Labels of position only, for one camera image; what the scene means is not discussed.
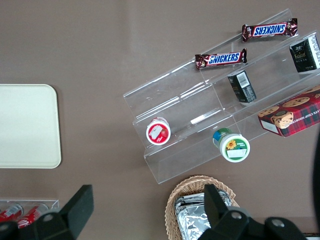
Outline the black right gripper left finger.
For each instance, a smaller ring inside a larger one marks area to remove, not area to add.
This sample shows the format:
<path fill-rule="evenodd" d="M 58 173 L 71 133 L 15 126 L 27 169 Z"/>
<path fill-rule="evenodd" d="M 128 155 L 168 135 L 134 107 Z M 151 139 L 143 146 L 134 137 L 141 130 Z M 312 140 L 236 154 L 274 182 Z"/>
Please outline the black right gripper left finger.
<path fill-rule="evenodd" d="M 83 185 L 58 212 L 48 212 L 32 224 L 36 240 L 76 240 L 94 210 L 93 186 Z"/>

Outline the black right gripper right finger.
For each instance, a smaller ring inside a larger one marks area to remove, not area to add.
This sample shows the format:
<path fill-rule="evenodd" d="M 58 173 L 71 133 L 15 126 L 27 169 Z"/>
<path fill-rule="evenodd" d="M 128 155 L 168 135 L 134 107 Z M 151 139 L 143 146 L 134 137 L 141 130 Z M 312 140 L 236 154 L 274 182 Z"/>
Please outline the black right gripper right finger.
<path fill-rule="evenodd" d="M 210 228 L 205 240 L 263 240 L 264 227 L 248 217 L 240 208 L 229 209 L 213 184 L 204 186 L 204 210 Z"/>

